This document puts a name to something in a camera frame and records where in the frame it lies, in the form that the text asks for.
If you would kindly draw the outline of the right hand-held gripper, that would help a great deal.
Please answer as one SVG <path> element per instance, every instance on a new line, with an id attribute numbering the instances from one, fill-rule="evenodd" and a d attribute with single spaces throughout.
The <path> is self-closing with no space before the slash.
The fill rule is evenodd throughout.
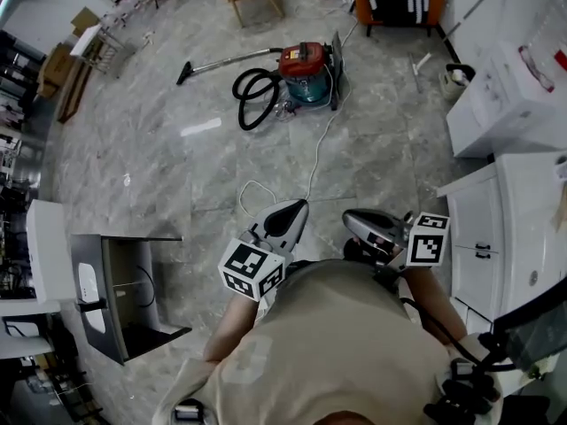
<path id="1" fill-rule="evenodd" d="M 399 251 L 387 264 L 391 269 L 440 266 L 450 230 L 449 217 L 429 212 L 401 222 L 388 212 L 349 209 L 343 212 L 343 223 L 368 245 L 390 243 L 397 247 Z"/>

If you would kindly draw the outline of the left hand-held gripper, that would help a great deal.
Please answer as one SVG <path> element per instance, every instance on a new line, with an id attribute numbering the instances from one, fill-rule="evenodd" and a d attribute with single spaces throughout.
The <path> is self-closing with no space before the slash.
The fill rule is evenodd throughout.
<path id="1" fill-rule="evenodd" d="M 260 302 L 286 278 L 294 260 L 293 249 L 307 224 L 308 202 L 279 202 L 252 219 L 250 229 L 232 238 L 218 264 L 223 284 L 230 290 Z"/>

